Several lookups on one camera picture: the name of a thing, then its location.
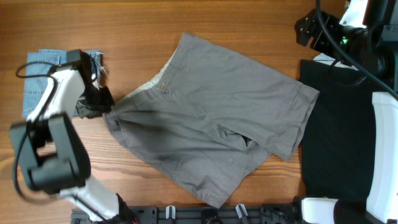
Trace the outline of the grey shorts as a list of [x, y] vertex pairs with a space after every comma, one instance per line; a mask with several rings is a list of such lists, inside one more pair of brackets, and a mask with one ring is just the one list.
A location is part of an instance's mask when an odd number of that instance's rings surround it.
[[189, 33], [160, 72], [104, 122], [117, 142], [220, 207], [269, 156], [288, 160], [319, 91]]

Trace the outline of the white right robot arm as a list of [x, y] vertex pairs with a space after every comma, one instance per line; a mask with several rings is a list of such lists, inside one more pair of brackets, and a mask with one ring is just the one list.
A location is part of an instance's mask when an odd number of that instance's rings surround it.
[[302, 139], [307, 194], [299, 223], [397, 222], [397, 2], [350, 1], [342, 18], [312, 9], [296, 41], [319, 53], [300, 63], [318, 96]]

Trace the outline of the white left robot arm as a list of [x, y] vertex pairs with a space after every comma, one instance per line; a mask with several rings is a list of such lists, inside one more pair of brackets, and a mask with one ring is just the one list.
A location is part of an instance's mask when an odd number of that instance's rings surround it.
[[92, 176], [89, 155], [72, 125], [75, 111], [94, 118], [114, 104], [109, 89], [100, 86], [94, 59], [68, 51], [66, 62], [51, 64], [44, 78], [47, 87], [35, 110], [9, 130], [15, 191], [36, 204], [68, 199], [92, 223], [136, 223], [123, 199]]

